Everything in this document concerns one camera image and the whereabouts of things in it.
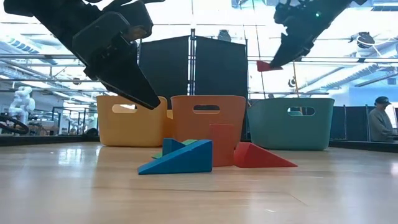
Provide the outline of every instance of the black partition panel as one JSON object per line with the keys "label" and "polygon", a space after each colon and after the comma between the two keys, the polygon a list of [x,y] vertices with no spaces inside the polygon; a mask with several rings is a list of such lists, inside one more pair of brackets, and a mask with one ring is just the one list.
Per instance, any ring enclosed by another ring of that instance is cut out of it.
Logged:
{"label": "black partition panel", "polygon": [[247,98],[246,46],[197,37],[195,94],[236,95]]}
{"label": "black partition panel", "polygon": [[348,106],[347,140],[368,141],[368,115],[365,106]]}
{"label": "black partition panel", "polygon": [[159,96],[186,95],[188,89],[189,36],[144,42],[139,65]]}
{"label": "black partition panel", "polygon": [[344,106],[333,107],[333,117],[330,129],[331,139],[346,139],[345,121],[346,115]]}

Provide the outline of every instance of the storage bin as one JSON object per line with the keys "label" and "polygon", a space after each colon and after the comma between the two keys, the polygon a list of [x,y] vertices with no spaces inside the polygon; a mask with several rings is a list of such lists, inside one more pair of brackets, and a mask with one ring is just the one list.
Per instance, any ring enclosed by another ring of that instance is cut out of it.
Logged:
{"label": "storage bin", "polygon": [[[206,110],[204,106],[218,110]],[[242,96],[173,96],[172,108],[174,138],[178,141],[208,139],[211,124],[232,124],[233,141],[238,144],[241,139],[246,110]]]}
{"label": "storage bin", "polygon": [[257,101],[248,109],[251,141],[266,149],[322,151],[329,145],[334,102],[329,98]]}
{"label": "storage bin", "polygon": [[[157,147],[167,135],[167,100],[154,110],[121,96],[97,96],[99,138],[105,146]],[[122,105],[135,105],[129,109]]]}

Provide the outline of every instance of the person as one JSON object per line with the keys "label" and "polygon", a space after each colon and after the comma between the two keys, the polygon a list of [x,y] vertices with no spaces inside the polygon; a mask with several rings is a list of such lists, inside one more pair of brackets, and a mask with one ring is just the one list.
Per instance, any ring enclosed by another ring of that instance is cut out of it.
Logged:
{"label": "person", "polygon": [[376,108],[369,113],[371,141],[394,142],[394,130],[386,113],[386,108],[390,104],[389,99],[385,96],[376,99],[374,103]]}

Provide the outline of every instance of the red triangular block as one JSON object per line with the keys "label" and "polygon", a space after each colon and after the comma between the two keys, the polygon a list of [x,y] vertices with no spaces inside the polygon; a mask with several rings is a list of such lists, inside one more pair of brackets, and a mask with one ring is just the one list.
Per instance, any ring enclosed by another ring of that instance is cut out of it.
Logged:
{"label": "red triangular block", "polygon": [[234,164],[240,168],[297,167],[296,164],[250,142],[239,142]]}
{"label": "red triangular block", "polygon": [[282,70],[282,68],[271,68],[271,65],[267,62],[257,61],[257,71],[258,72],[268,72],[273,70]]}

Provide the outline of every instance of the yellow storage bin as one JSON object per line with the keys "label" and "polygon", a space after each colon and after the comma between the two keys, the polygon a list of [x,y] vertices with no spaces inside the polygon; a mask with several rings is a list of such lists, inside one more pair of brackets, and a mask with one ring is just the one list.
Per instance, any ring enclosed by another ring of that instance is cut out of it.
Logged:
{"label": "yellow storage bin", "polygon": [[105,146],[158,147],[169,131],[167,100],[154,110],[121,96],[97,96],[99,138]]}

